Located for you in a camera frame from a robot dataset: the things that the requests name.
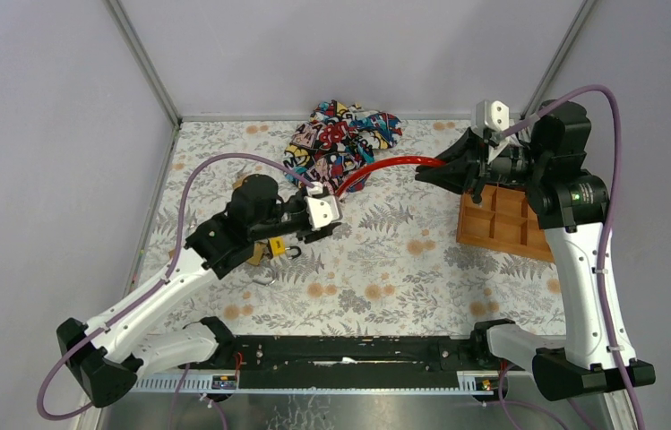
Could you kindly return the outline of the red cable lock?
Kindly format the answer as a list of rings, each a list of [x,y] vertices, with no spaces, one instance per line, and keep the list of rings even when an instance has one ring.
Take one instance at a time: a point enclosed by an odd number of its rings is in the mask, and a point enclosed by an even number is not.
[[[348,191],[348,189],[352,185],[355,185],[363,177],[369,176],[375,171],[384,168],[391,168],[394,166],[420,166],[420,167],[438,168],[444,166],[445,164],[446,164],[445,161],[436,158],[417,156],[417,155],[405,155],[405,156],[391,157],[388,159],[378,160],[374,163],[367,164],[361,168],[358,168],[351,175],[347,176],[344,182],[335,191],[335,195],[338,198],[340,198]]]

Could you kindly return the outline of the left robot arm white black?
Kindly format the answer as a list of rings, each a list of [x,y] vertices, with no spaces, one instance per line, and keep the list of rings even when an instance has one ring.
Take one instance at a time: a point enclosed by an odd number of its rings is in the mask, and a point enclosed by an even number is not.
[[[272,177],[246,177],[223,211],[180,241],[162,270],[107,311],[85,322],[69,318],[57,327],[65,366],[92,407],[104,408],[139,380],[170,367],[227,365],[233,336],[215,317],[162,335],[151,329],[195,290],[249,260],[263,239],[294,235],[312,243],[330,236],[341,220],[338,198],[321,184],[284,200]]]

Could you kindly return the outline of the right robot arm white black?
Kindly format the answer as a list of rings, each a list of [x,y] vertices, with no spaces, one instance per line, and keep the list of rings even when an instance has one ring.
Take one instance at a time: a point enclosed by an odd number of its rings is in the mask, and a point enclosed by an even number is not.
[[[605,182],[583,167],[591,131],[586,109],[549,101],[529,122],[527,142],[505,135],[506,106],[477,105],[471,127],[417,181],[480,202],[488,185],[521,189],[543,230],[562,286],[566,335],[553,342],[514,321],[477,323],[469,357],[477,367],[513,364],[548,400],[630,391],[656,381],[624,328],[611,263],[611,201]]]

